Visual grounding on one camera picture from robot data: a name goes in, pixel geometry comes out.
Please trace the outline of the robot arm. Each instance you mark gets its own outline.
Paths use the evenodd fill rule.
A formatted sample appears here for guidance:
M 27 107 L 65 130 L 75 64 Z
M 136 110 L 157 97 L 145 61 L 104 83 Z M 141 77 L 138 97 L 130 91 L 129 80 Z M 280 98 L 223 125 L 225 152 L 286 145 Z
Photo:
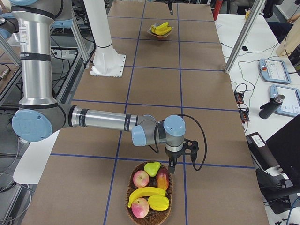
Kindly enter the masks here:
M 23 97 L 12 118 L 14 132 L 29 142 L 39 142 L 67 127 L 98 127 L 131 133 L 133 144 L 163 143 L 173 173 L 185 153 L 186 127 L 180 115 L 156 121 L 150 115 L 96 111 L 63 102 L 64 77 L 53 78 L 52 31 L 71 29 L 77 45 L 84 46 L 69 0 L 13 0 L 11 13 L 19 27 Z

